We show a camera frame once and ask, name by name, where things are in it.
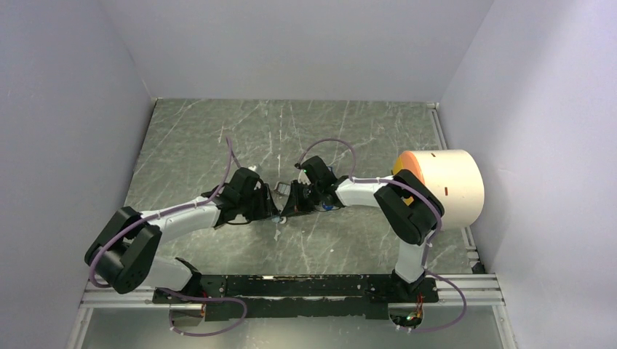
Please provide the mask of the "small white light-blue stapler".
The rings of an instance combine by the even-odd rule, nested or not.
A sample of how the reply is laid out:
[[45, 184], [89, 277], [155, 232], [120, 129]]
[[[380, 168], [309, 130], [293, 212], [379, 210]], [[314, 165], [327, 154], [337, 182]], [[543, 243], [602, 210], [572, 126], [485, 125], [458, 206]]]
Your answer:
[[271, 220], [275, 223], [275, 224], [285, 224], [287, 222], [287, 218], [286, 217], [272, 217]]

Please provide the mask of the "cardboard staple tray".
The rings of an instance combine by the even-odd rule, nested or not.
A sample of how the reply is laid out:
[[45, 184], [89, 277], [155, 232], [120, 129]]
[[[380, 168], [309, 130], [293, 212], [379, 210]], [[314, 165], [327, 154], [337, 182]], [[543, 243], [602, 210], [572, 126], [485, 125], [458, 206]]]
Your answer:
[[291, 185], [286, 182], [277, 182], [274, 191], [280, 196], [289, 196], [291, 193]]

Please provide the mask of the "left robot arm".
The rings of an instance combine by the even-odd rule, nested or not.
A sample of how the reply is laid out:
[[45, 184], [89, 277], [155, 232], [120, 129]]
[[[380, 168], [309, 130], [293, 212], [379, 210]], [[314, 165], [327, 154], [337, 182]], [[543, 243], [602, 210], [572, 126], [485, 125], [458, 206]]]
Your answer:
[[256, 172], [241, 167], [219, 187], [184, 204], [139, 212], [118, 209], [84, 256], [94, 276], [119, 294], [139, 286], [169, 289], [183, 302], [206, 294], [202, 274], [182, 258], [157, 257], [160, 244], [196, 230], [268, 220], [279, 215], [269, 184]]

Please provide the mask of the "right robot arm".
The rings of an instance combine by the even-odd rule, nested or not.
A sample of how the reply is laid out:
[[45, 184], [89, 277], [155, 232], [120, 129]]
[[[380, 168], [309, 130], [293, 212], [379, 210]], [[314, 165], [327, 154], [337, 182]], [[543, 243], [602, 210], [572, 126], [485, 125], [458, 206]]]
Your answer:
[[399, 239], [393, 293], [402, 301], [413, 299], [426, 275], [427, 240], [442, 227], [445, 213], [424, 183], [419, 166], [399, 157], [391, 175], [372, 178], [338, 177], [318, 156], [297, 167], [307, 181], [290, 183], [281, 215], [294, 217], [351, 206], [379, 208]]

